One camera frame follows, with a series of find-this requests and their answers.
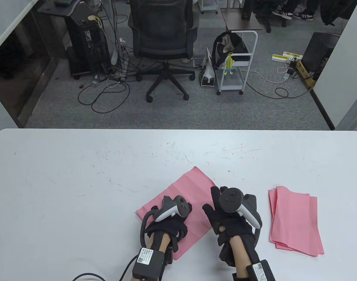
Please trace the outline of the person's left hand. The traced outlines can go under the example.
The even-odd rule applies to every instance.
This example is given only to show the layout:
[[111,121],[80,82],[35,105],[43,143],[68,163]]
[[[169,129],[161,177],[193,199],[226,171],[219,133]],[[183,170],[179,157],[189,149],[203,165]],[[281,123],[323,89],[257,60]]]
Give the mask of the person's left hand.
[[170,197],[167,203],[163,203],[161,208],[157,205],[151,207],[142,220],[140,230],[140,243],[146,248],[145,235],[149,238],[153,236],[152,242],[161,248],[164,235],[169,237],[166,248],[171,248],[173,253],[178,252],[178,243],[181,242],[188,233],[185,221],[192,212],[192,205],[186,201],[176,202]]

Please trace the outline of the person's right hand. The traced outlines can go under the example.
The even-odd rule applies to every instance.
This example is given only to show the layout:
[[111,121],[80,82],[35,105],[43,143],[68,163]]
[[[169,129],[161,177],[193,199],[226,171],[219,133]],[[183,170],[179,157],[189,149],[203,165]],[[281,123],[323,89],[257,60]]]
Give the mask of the person's right hand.
[[231,238],[240,236],[242,240],[245,239],[250,245],[256,247],[252,226],[246,219],[236,213],[227,213],[221,208],[219,199],[225,190],[227,190],[226,186],[220,188],[212,186],[211,195],[214,208],[207,203],[202,206],[215,234],[219,235],[218,245],[221,246]]

